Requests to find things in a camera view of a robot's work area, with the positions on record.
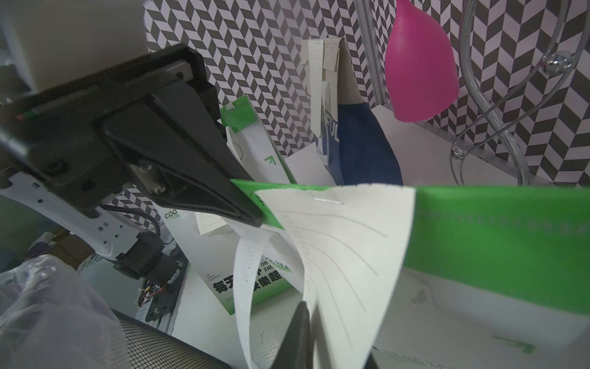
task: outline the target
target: printed line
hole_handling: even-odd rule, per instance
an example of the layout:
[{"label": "printed line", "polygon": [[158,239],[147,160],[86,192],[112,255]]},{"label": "printed line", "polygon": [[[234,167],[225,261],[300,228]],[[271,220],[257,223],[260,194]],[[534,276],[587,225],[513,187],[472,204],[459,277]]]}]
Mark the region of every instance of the printed line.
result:
[{"label": "printed line", "polygon": [[360,297],[359,295],[356,294],[355,288],[352,286],[352,284],[350,283],[350,281],[348,280],[348,278],[346,277],[346,274],[344,274],[344,272],[342,271],[342,269],[340,268],[340,266],[338,265],[338,263],[336,263],[336,261],[328,254],[326,254],[324,251],[318,249],[316,246],[311,245],[309,243],[305,243],[302,242],[305,245],[308,245],[309,247],[313,247],[314,249],[316,249],[317,251],[321,252],[322,254],[326,255],[331,261],[332,263],[334,263],[336,265],[336,267],[338,268],[338,270],[340,270],[340,273],[342,273],[342,275],[344,276],[344,279],[346,279],[346,282],[348,283],[348,285],[350,286],[350,289],[352,290],[352,292],[355,294],[356,299],[358,300],[360,307],[363,308],[364,312],[367,312],[367,310],[365,309],[365,306],[363,305],[363,303],[360,301]]},{"label": "printed line", "polygon": [[218,221],[215,221],[215,222],[213,222],[211,224],[207,224],[205,227],[208,228],[208,227],[212,226],[215,223],[219,223],[220,221],[223,221],[223,219],[219,219]]},{"label": "printed line", "polygon": [[311,214],[311,213],[304,213],[302,211],[283,211],[283,210],[279,211],[279,213],[291,213],[291,214],[301,214],[301,215],[316,215],[316,216],[320,216],[320,217],[336,217],[336,218],[341,218],[341,219],[344,219],[344,220],[349,220],[349,221],[351,221],[353,223],[356,223],[356,224],[358,224],[360,226],[363,226],[363,227],[365,227],[365,228],[367,228],[369,230],[372,230],[375,233],[378,233],[380,236],[383,236],[383,237],[387,238],[387,235],[385,233],[383,233],[381,231],[378,231],[378,230],[376,230],[373,227],[367,226],[365,223],[361,223],[358,220],[354,220],[354,219],[351,219],[351,218],[343,217],[342,215],[335,215],[335,214]]},{"label": "printed line", "polygon": [[[342,323],[342,328],[344,328],[344,333],[346,333],[346,338],[348,339],[348,343],[350,344],[350,347],[353,347],[352,345],[352,341],[350,340],[350,335],[348,334],[348,329],[346,329],[346,325],[344,324],[344,319],[342,319],[342,314],[340,313],[340,309],[338,308],[338,303],[336,302],[336,299],[334,298],[334,294],[332,293],[332,289],[330,288],[330,284],[328,283],[328,279],[326,278],[326,275],[324,274],[324,272],[322,272],[322,275],[324,276],[324,279],[326,280],[326,284],[328,285],[328,289],[330,290],[330,295],[332,296],[332,300],[334,301],[334,306],[336,307],[336,311],[338,312],[338,317],[340,318],[340,323]],[[316,292],[319,293],[320,290],[317,288],[317,284],[316,281],[313,280],[313,278],[309,278],[309,280],[312,281],[313,285],[316,287]]]},{"label": "printed line", "polygon": [[371,266],[371,265],[370,265],[370,264],[369,264],[369,263],[368,263],[368,262],[367,262],[365,259],[363,259],[363,257],[362,257],[361,255],[359,255],[359,253],[358,253],[358,252],[356,252],[356,251],[355,251],[355,250],[354,250],[352,247],[350,247],[350,246],[348,246],[346,243],[344,243],[344,242],[340,241],[339,239],[337,239],[337,238],[336,238],[336,237],[334,237],[333,235],[331,235],[331,234],[328,234],[328,233],[324,233],[324,232],[320,232],[320,231],[316,231],[316,230],[313,230],[313,229],[307,229],[307,228],[301,228],[301,227],[293,227],[293,226],[291,226],[290,228],[293,228],[293,229],[301,229],[301,230],[303,230],[303,231],[308,231],[308,232],[315,232],[315,233],[323,234],[324,236],[328,236],[328,237],[330,237],[331,239],[334,239],[334,240],[338,241],[339,243],[342,243],[342,244],[343,244],[344,246],[346,246],[346,247],[347,247],[347,248],[348,248],[350,251],[352,251],[352,252],[353,252],[355,255],[357,255],[357,256],[358,256],[358,258],[359,258],[359,259],[361,259],[361,260],[362,260],[362,261],[365,263],[365,265],[367,265],[367,267],[368,267],[368,268],[369,268],[369,269],[370,269],[370,270],[371,270],[371,271],[372,271],[372,272],[373,272],[373,273],[374,273],[374,274],[375,274],[377,277],[379,276],[379,273],[377,273],[377,271],[375,271],[375,269],[373,269],[373,267],[372,267],[372,266]]}]

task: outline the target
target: black cable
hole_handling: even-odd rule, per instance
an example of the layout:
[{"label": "black cable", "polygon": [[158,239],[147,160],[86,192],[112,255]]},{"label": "black cable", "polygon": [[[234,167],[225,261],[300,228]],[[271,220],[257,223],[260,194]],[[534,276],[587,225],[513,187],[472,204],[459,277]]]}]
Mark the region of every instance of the black cable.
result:
[{"label": "black cable", "polygon": [[139,209],[122,208],[122,207],[112,206],[112,205],[101,205],[100,207],[102,209],[104,209],[104,210],[109,210],[109,211],[118,211],[120,213],[128,213],[128,214],[141,215],[142,217],[144,217],[145,219],[149,220],[150,223],[153,224],[153,226],[154,226],[154,228],[156,230],[156,235],[158,237],[160,237],[160,224],[158,224],[158,222],[156,221],[156,219],[154,217],[152,217],[151,215],[149,215],[145,211],[142,211],[142,210],[139,210]]}]

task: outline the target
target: blue fabric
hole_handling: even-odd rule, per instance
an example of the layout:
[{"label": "blue fabric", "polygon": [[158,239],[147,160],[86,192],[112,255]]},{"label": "blue fabric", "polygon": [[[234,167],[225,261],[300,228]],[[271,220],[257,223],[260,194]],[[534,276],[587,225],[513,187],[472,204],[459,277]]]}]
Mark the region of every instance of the blue fabric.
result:
[{"label": "blue fabric", "polygon": [[[367,103],[338,105],[337,137],[344,184],[404,184],[394,152]],[[332,149],[334,138],[329,138]]]},{"label": "blue fabric", "polygon": [[328,140],[322,140],[322,152],[328,152],[328,165],[326,169],[334,179],[338,186],[344,186],[346,181],[342,175],[342,164],[340,163],[340,132],[338,130],[338,122],[332,118],[330,113],[324,112],[324,124],[326,125],[326,132]]}]

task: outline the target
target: green stripe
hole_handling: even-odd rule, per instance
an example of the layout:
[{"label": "green stripe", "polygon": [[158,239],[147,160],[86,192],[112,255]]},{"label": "green stripe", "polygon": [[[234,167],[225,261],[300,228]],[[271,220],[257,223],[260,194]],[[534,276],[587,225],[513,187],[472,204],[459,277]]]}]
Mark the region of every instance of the green stripe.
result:
[{"label": "green stripe", "polygon": [[[279,228],[254,191],[328,188],[233,182],[263,210],[264,222]],[[590,315],[590,191],[419,187],[404,266]]]},{"label": "green stripe", "polygon": [[235,133],[243,130],[258,121],[258,114],[250,103],[248,95],[238,97],[232,103],[233,108],[228,109],[230,104],[222,107],[219,112],[221,114],[221,123],[224,126],[229,126]]}]

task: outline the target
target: geometric pattern backdrop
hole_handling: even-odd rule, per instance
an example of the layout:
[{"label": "geometric pattern backdrop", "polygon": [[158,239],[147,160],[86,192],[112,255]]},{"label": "geometric pattern backdrop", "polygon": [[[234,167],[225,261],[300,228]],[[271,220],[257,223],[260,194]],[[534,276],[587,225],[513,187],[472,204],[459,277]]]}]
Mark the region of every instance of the geometric pattern backdrop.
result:
[{"label": "geometric pattern backdrop", "polygon": [[[111,200],[109,205],[118,206],[122,208],[140,209],[151,215],[153,218],[155,218],[158,224],[164,223],[162,218],[154,208],[152,200],[148,199],[148,197],[145,196],[142,192],[140,192],[135,186],[129,187],[121,194],[117,195],[117,197]],[[152,222],[140,215],[128,213],[121,213],[121,215],[132,220],[141,229],[154,229]]]},{"label": "geometric pattern backdrop", "polygon": [[375,104],[353,0],[153,0],[145,8],[149,48],[196,49],[219,103],[247,94],[283,156],[314,139],[301,40],[345,37],[360,93]]},{"label": "geometric pattern backdrop", "polygon": [[[394,0],[371,0],[375,32],[381,52],[381,66],[391,26],[395,19]],[[458,65],[459,24],[462,0],[414,0],[414,5],[440,22],[447,32]],[[476,8],[471,59],[474,73],[490,102],[498,101],[517,85],[547,49],[559,15],[559,0],[480,0]],[[558,50],[574,52],[584,28],[585,1],[573,0]],[[533,174],[557,185],[590,186],[590,43],[556,94],[536,113],[517,123],[510,131],[526,155]],[[560,76],[551,79],[537,72],[521,91],[501,104],[496,113],[509,123],[539,103]],[[456,102],[428,122],[459,134],[478,115],[475,101],[468,96],[460,75]],[[493,134],[482,120],[465,135],[470,143],[482,142]],[[485,150],[507,160],[506,148],[498,140]]]}]

